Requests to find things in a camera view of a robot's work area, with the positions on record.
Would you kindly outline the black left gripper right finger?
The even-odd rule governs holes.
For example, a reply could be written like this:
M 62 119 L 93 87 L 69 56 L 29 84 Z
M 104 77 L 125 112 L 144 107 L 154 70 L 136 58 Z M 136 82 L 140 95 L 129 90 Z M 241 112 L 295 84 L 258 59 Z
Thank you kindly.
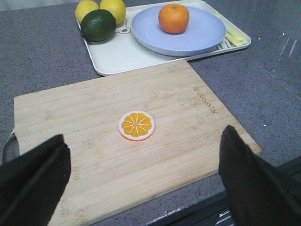
M 219 174 L 237 226 L 299 226 L 301 184 L 253 153 L 233 126 L 221 136 Z

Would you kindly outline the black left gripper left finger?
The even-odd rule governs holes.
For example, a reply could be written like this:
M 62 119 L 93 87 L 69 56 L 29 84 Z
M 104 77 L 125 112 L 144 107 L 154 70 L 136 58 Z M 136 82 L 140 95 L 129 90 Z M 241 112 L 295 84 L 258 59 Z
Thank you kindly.
M 0 224 L 46 226 L 71 175 L 71 152 L 55 135 L 0 167 Z

